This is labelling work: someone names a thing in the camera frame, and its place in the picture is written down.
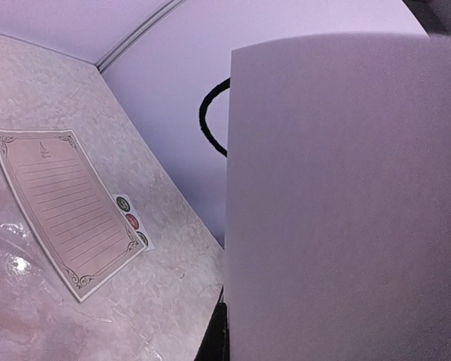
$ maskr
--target gray strip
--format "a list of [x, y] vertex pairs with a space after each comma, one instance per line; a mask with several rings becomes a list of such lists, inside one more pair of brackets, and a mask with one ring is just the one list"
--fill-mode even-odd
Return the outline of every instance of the gray strip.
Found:
[[169, 0], [154, 11], [133, 32], [124, 37], [115, 47], [107, 52], [96, 64], [98, 71], [103, 74], [114, 64], [143, 34], [148, 32], [160, 20], [169, 15], [175, 8], [184, 3], [185, 0]]

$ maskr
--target marble-patterned tabletop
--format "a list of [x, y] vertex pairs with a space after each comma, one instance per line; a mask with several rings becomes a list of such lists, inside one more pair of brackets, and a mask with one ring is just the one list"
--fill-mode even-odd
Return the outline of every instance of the marble-patterned tabletop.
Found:
[[222, 286], [222, 249], [97, 70], [0, 36], [0, 128], [72, 128], [156, 246], [79, 304], [0, 170], [0, 361], [193, 359]]

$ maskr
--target sticker sheet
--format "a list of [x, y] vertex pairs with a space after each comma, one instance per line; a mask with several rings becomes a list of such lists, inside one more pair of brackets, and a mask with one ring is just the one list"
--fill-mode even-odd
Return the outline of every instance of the sticker sheet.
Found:
[[72, 130], [0, 130], [0, 166], [35, 237], [79, 302], [147, 248]]
[[142, 219], [135, 210], [129, 196], [127, 196], [126, 194], [113, 194], [112, 196], [115, 199], [117, 206], [122, 211], [123, 215], [126, 216], [132, 228], [135, 229], [138, 236], [145, 244], [146, 250], [155, 249], [147, 233], [147, 230], [144, 227], [144, 222], [142, 222]]

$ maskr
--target red round sticker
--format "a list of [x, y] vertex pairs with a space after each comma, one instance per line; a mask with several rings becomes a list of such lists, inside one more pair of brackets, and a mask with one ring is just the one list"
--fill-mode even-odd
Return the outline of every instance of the red round sticker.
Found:
[[135, 230], [138, 229], [138, 220], [135, 218], [132, 214], [128, 213], [126, 214], [127, 220], [129, 220], [129, 223], [132, 227], [134, 227]]

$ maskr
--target dark round sticker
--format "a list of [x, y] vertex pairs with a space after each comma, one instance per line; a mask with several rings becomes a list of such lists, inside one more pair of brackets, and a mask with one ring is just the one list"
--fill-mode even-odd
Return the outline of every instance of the dark round sticker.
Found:
[[129, 220], [129, 223], [132, 227], [134, 227], [135, 230], [138, 229], [138, 220], [135, 218], [132, 214], [128, 213], [126, 214], [127, 220]]
[[117, 197], [116, 202], [121, 210], [123, 210], [124, 212], [130, 212], [130, 204], [125, 198]]
[[149, 247], [149, 241], [147, 240], [147, 237], [145, 236], [144, 233], [137, 231], [138, 236], [141, 238], [141, 240], [144, 242], [145, 244], [145, 248]]

